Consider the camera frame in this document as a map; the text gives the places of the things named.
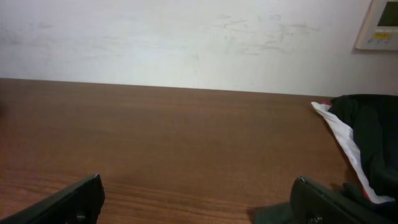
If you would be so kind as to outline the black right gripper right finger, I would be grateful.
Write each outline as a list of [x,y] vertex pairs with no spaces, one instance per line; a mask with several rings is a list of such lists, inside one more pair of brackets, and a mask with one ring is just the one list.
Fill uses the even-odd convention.
[[397,224],[397,205],[369,207],[305,177],[295,180],[290,205],[298,223]]

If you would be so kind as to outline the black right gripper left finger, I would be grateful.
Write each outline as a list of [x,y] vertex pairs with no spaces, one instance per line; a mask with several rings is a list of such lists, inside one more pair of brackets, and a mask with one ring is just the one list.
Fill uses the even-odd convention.
[[104,200],[101,177],[95,174],[1,220],[1,224],[96,224]]

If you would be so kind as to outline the dark green Nike t-shirt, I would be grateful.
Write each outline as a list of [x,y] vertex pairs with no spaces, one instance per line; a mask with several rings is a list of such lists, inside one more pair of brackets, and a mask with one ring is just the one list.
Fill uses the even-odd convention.
[[[397,97],[391,95],[343,95],[330,101],[329,112],[353,129],[353,139],[360,150],[361,167],[377,195],[387,195],[394,202],[371,202],[362,185],[344,183],[334,190],[366,206],[397,205]],[[298,223],[289,202],[252,211],[252,222]]]

